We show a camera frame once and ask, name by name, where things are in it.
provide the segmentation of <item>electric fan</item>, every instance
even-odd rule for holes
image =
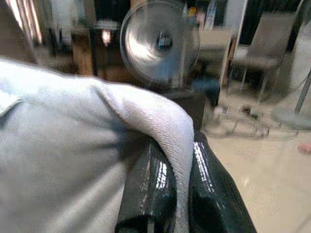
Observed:
[[[123,20],[122,58],[148,87],[184,88],[199,51],[199,32],[183,14],[183,5],[168,0],[138,4]]]

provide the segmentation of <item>tiled floor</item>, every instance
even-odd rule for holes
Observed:
[[[295,63],[304,63],[304,68],[294,70],[303,79],[301,72],[310,69],[311,56],[308,60],[302,57],[305,54],[298,54]],[[275,107],[294,109],[299,94],[298,90],[281,103],[258,107],[266,115]],[[311,93],[303,108],[311,116],[310,102]],[[243,104],[256,105],[256,100],[221,93],[220,105],[239,109]],[[235,180],[259,233],[311,233],[311,155],[297,150],[297,145],[310,140],[311,132],[299,132],[291,140],[209,138],[211,148]]]

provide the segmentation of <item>round base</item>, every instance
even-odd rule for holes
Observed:
[[[274,109],[271,117],[295,130],[311,130],[311,116],[303,116],[289,109]]]

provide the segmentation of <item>white towel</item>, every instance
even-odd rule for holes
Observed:
[[[144,134],[159,143],[174,170],[175,232],[189,231],[193,125],[180,106],[94,77],[3,59],[0,70],[0,91],[18,100],[10,111],[2,107],[0,118],[3,232],[114,232]]]

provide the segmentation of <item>gray chair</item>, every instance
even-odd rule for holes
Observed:
[[[244,85],[247,70],[263,71],[264,78],[258,96],[258,102],[261,102],[268,78],[278,73],[294,19],[294,14],[280,12],[264,13],[261,16],[247,55],[242,58],[233,58],[231,61],[228,88],[232,79],[233,67],[244,69],[241,88]]]

